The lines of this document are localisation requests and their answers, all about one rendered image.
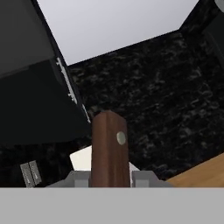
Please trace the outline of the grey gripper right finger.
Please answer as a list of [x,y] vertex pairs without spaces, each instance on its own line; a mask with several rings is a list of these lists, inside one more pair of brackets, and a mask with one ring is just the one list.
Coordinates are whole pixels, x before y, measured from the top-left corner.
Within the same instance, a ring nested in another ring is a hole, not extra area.
[[157,177],[153,171],[133,171],[131,173],[133,187],[172,187]]

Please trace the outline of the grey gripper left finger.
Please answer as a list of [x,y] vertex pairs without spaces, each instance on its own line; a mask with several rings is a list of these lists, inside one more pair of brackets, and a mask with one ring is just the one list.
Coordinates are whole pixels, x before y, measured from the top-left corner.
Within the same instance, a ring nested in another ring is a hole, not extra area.
[[62,179],[50,187],[89,187],[90,171],[71,171],[65,179]]

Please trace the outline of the grey wall outlet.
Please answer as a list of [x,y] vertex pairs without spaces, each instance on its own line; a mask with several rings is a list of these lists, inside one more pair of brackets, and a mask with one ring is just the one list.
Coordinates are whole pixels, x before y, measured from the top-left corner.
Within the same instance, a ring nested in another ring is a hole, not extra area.
[[42,182],[39,168],[35,160],[25,164],[21,164],[20,169],[26,187],[35,187]]

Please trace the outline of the white flat object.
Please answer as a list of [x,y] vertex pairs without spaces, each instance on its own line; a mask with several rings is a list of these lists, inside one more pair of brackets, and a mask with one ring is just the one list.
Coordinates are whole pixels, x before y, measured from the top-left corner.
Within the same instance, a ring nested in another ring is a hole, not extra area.
[[[88,146],[81,150],[72,153],[70,156],[73,169],[76,172],[92,172],[98,171],[102,168],[98,162],[103,160],[103,157],[96,158],[92,156],[92,146]],[[104,168],[109,171],[117,171],[122,168],[129,168],[129,172],[138,171],[132,163],[127,163],[126,160],[122,160],[118,156],[112,156],[107,162]]]

